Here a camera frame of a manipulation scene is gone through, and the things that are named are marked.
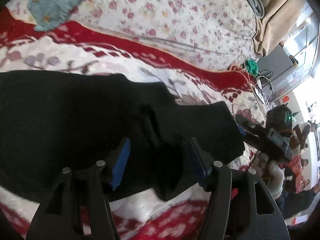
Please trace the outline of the white gloved right hand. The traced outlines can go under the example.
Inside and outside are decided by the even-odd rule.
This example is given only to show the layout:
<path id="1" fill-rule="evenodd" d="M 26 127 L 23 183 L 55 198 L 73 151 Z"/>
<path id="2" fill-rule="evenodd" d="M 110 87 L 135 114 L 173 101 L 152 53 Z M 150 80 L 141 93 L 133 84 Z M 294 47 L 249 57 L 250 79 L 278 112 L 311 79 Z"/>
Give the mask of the white gloved right hand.
<path id="1" fill-rule="evenodd" d="M 272 197 L 277 200 L 283 191 L 284 172 L 278 163 L 265 153 L 259 152 L 251 162 L 251 167 L 261 176 Z"/>

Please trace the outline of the dark sleeved right forearm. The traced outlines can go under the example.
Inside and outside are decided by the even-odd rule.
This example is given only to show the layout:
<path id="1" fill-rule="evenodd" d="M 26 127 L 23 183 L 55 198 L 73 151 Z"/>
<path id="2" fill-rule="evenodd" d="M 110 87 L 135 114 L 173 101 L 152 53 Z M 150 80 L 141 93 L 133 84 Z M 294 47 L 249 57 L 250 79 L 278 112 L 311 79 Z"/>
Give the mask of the dark sleeved right forearm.
<path id="1" fill-rule="evenodd" d="M 319 183 L 311 189 L 301 191 L 300 193 L 283 191 L 275 201 L 283 218 L 289 219 L 309 208 L 318 193 Z"/>

